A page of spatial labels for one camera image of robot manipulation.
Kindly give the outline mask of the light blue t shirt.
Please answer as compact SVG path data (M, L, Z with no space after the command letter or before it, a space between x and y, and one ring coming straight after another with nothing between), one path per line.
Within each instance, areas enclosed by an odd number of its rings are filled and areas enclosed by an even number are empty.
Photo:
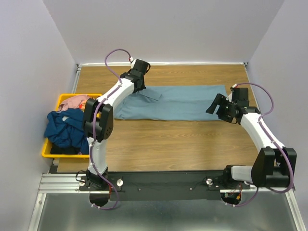
M114 110L120 120L218 121L205 111L224 85L148 86L127 96Z

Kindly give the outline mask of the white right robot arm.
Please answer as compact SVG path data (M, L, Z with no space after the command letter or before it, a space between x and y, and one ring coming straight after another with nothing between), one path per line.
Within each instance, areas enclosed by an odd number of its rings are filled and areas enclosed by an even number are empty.
M252 166L227 165L221 177L222 185L231 189L239 181L245 181L261 188L291 189L296 151L274 137L263 120L263 114L250 105L248 95L248 88L233 87L228 97L218 93L206 110L225 122L234 121L243 127L258 151Z

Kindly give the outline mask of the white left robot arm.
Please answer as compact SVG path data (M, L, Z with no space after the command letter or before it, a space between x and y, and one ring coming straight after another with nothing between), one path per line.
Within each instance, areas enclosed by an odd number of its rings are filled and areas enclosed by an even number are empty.
M82 128L89 144L87 182L96 190L105 189L107 180L106 143L114 128L114 110L129 95L145 89L144 77L151 65L132 61L131 69L120 75L117 83L103 96L86 102Z

